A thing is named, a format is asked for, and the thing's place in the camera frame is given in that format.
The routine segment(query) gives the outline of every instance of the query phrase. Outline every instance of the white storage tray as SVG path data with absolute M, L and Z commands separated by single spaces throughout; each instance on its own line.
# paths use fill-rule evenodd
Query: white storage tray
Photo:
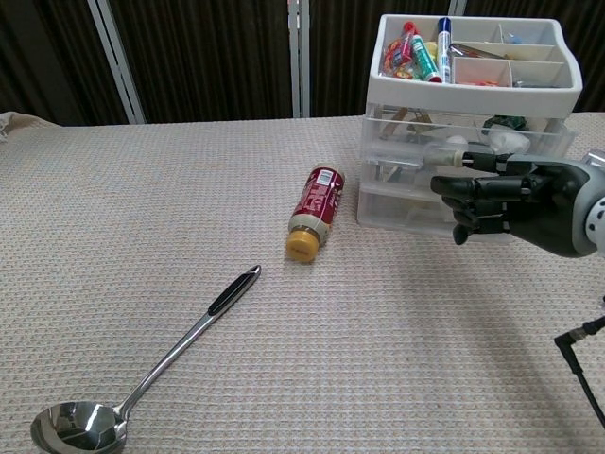
M 451 84 L 392 78 L 381 72 L 383 50 L 412 21 L 425 41 L 437 40 L 442 16 L 382 16 L 372 56 L 368 104 L 386 104 L 467 114 L 566 118 L 582 90 L 578 63 L 557 21 L 493 17 L 451 17 L 452 43 L 467 44 L 508 60 L 453 58 Z M 521 44 L 508 43 L 511 35 Z M 461 83 L 495 79 L 500 86 Z M 560 88 L 516 88 L 512 84 L 551 84 Z

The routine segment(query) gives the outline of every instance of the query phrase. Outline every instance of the beige tablecloth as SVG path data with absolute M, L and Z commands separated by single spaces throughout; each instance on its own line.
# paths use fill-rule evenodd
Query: beige tablecloth
M 605 148 L 575 114 L 574 155 Z M 602 453 L 553 338 L 605 261 L 355 222 L 359 117 L 12 131 L 0 145 L 0 452 L 61 401 L 118 403 L 240 272 L 263 274 L 130 416 L 128 453 Z M 285 259 L 317 161 L 349 177 Z M 577 347 L 605 406 L 605 335 Z

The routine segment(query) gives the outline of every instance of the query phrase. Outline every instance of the bottle label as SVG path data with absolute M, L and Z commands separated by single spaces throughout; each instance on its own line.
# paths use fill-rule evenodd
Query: bottle label
M 296 215 L 311 215 L 332 224 L 342 194 L 344 180 L 331 168 L 319 167 L 309 175 L 301 200 L 294 209 Z

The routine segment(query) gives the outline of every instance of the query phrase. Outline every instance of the curtain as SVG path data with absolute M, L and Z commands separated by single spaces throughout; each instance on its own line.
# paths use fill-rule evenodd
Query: curtain
M 0 0 L 0 112 L 127 123 L 86 0 Z
M 382 14 L 441 14 L 449 0 L 311 0 L 311 115 L 365 112 Z
M 286 0 L 112 0 L 147 122 L 292 116 Z
M 561 23 L 565 40 L 576 56 L 584 89 L 576 111 L 605 111 L 605 2 L 595 0 L 468 0 L 465 15 L 541 17 Z

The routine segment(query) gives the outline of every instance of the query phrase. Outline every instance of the robotic arm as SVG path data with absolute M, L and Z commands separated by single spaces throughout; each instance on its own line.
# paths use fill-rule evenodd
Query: robotic arm
M 454 240 L 510 233 L 564 257 L 605 255 L 605 172 L 577 161 L 525 154 L 456 151 L 450 164 L 496 173 L 433 177 L 454 210 Z

